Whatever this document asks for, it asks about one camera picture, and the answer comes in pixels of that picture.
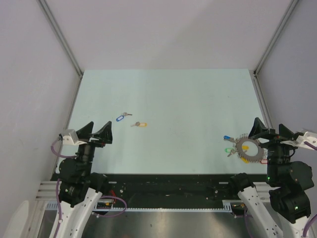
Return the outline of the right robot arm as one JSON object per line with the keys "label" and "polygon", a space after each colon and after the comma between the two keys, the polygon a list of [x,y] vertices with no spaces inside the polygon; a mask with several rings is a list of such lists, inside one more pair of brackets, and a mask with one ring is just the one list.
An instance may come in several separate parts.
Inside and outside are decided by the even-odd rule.
{"label": "right robot arm", "polygon": [[311,131],[293,133],[283,124],[278,131],[267,128],[259,118],[248,135],[249,139],[266,139],[260,147],[267,150],[267,178],[270,205],[279,215],[279,226],[261,201],[256,186],[246,173],[229,180],[229,195],[246,206],[261,234],[266,238],[309,238],[316,216],[305,191],[314,186],[312,168],[301,161],[291,161],[291,151],[298,148],[316,150],[317,134]]}

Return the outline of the yellow tag key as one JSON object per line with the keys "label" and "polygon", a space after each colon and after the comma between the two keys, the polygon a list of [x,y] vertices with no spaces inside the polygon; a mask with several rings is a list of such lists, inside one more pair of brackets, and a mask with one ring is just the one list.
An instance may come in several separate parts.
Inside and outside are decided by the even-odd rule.
{"label": "yellow tag key", "polygon": [[131,125],[131,127],[146,127],[147,126],[147,123],[146,122],[135,122],[134,124]]}

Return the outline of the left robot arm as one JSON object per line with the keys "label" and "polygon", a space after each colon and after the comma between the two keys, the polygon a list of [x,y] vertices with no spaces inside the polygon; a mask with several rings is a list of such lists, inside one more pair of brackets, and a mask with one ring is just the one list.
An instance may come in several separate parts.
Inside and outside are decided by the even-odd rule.
{"label": "left robot arm", "polygon": [[57,214],[50,233],[52,238],[80,238],[100,198],[106,197],[111,186],[105,175],[91,171],[96,148],[112,144],[112,122],[108,121],[100,130],[92,132],[91,121],[79,130],[67,129],[60,133],[55,143],[76,146],[74,156],[66,156],[51,151],[62,159],[56,179],[55,197]]}

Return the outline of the metal keyring disc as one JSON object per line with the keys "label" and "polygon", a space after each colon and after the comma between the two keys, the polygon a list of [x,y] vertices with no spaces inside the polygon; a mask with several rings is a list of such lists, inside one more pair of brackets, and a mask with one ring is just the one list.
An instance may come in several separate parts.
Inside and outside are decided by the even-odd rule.
{"label": "metal keyring disc", "polygon": [[[243,152],[242,146],[249,146],[246,153]],[[258,139],[249,139],[247,134],[242,134],[235,139],[234,149],[238,157],[244,157],[249,163],[259,163],[266,158],[266,150],[260,146]]]}

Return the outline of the green tag key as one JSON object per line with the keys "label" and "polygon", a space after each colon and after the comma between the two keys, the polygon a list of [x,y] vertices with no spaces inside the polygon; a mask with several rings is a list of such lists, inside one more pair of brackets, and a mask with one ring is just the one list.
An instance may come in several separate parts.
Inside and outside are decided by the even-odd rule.
{"label": "green tag key", "polygon": [[228,154],[227,156],[230,157],[236,153],[236,150],[234,148],[225,148],[225,152]]}

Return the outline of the yellow tag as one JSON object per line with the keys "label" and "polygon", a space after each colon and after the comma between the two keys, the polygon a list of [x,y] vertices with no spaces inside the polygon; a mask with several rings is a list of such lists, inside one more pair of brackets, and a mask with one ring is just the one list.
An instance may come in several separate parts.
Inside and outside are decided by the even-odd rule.
{"label": "yellow tag", "polygon": [[[242,149],[243,149],[243,152],[246,153],[249,149],[249,146],[242,146]],[[249,161],[246,160],[244,157],[241,157],[241,160],[246,164],[249,163]]]}

